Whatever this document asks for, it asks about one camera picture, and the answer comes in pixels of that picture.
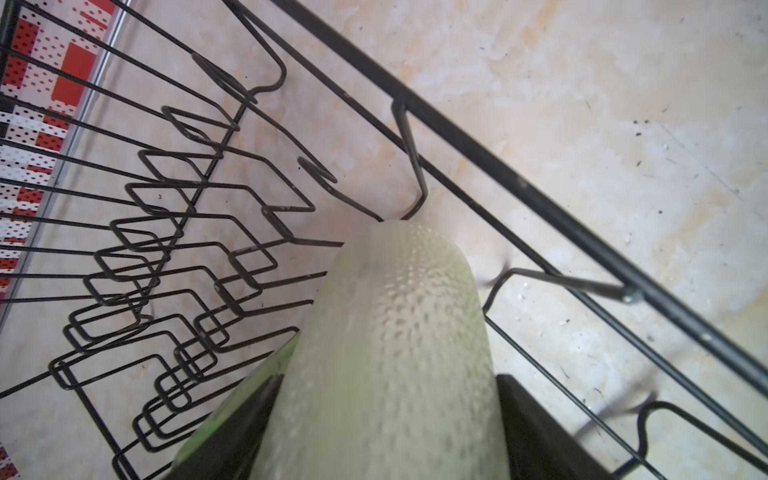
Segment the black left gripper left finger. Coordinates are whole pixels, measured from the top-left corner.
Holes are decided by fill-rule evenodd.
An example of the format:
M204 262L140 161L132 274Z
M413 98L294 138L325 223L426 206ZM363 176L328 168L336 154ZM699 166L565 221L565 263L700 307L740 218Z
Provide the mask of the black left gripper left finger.
M166 479L237 479L259 449L283 378L275 375L266 380Z

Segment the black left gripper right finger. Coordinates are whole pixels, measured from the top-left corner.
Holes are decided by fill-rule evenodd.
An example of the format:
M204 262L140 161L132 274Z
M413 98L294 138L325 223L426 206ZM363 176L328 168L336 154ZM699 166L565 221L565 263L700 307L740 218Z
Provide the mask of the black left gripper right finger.
M512 376L496 383L513 479L612 477Z

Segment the pale green frosted glass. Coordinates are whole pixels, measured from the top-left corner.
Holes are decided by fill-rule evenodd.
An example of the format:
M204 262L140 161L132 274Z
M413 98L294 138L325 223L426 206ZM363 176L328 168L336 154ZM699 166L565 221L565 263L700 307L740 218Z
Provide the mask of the pale green frosted glass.
M347 241L271 412L255 479L506 479L498 389L470 266L405 221Z

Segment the green ribbed glass cup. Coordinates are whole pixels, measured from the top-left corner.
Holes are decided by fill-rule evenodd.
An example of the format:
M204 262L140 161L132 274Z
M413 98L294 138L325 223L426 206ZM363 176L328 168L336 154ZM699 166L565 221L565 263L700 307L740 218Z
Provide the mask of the green ribbed glass cup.
M196 431L186 440L172 462L171 469L190 457L202 446L204 440L221 426L256 390L270 377L283 375L298 343L298 336L292 337L285 345L271 353L258 367L242 380L231 394L208 415Z

